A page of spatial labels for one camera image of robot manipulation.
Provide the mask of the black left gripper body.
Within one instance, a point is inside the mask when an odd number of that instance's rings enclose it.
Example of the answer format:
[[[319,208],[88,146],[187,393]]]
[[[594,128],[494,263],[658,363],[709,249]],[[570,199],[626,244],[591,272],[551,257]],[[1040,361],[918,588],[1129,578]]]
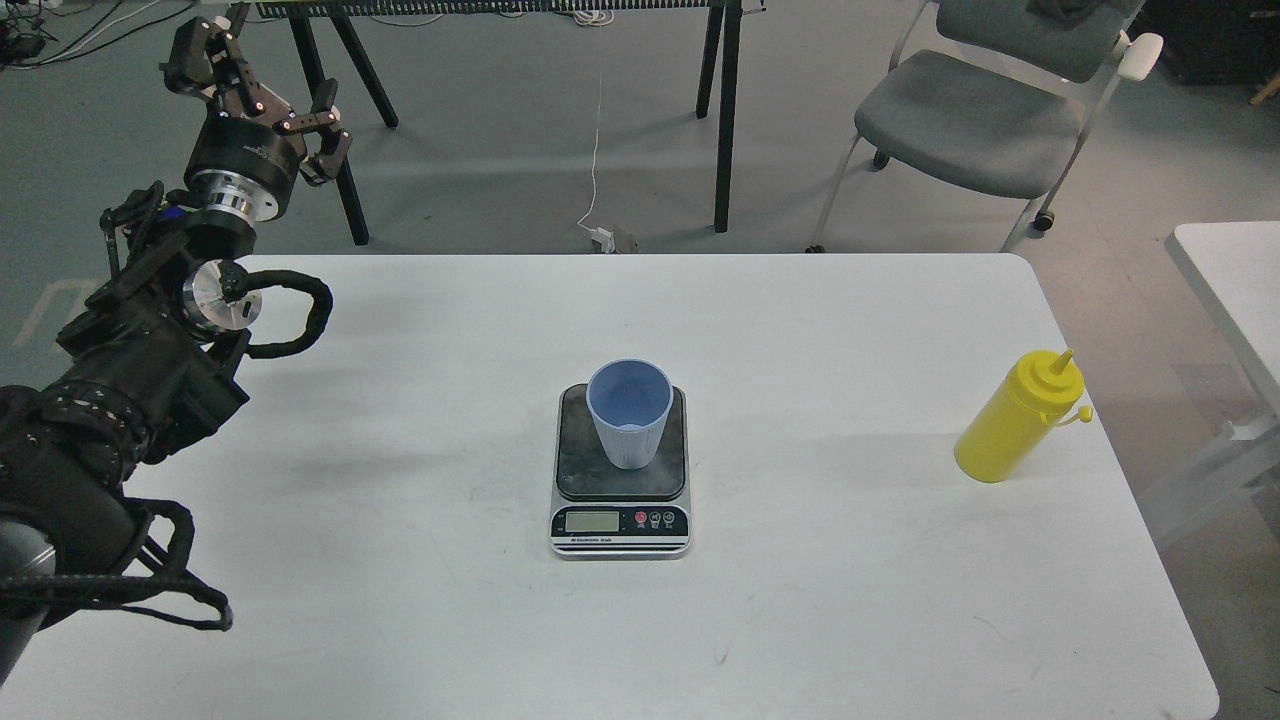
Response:
[[[246,118],[205,118],[184,172],[184,183],[197,193],[211,193],[218,177],[230,177],[253,197],[253,222],[271,222],[289,206],[306,155],[300,136],[285,136],[273,126]]]

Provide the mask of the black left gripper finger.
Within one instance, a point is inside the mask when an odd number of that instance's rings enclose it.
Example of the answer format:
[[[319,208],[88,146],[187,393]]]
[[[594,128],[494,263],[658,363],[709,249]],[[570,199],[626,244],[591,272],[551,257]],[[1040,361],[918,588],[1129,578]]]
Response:
[[[315,133],[320,138],[316,152],[307,155],[305,150],[300,160],[300,172],[305,182],[319,187],[335,181],[346,168],[346,155],[352,145],[351,133],[342,124],[340,110],[335,106],[338,81],[325,78],[314,91],[311,111],[289,115],[275,123],[275,132],[287,138],[301,138]]]
[[[200,100],[210,120],[269,127],[268,94],[239,46],[248,13],[247,3],[233,3],[221,15],[196,17],[179,26],[161,64],[163,83],[173,94]]]

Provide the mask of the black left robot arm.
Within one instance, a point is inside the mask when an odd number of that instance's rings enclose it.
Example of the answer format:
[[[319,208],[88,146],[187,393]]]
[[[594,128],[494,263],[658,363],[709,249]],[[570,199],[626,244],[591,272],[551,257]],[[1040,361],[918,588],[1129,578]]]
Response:
[[[301,354],[332,315],[319,278],[241,265],[296,181],[334,181],[352,141],[334,79],[306,113],[257,79],[239,46],[248,12],[237,3],[177,29],[164,83],[207,109],[184,183],[136,190],[101,215],[110,275],[58,336],[70,368],[44,389],[3,388],[4,675],[37,632],[79,611],[233,623],[229,600],[188,568],[189,510],[123,486],[247,404],[242,360]]]

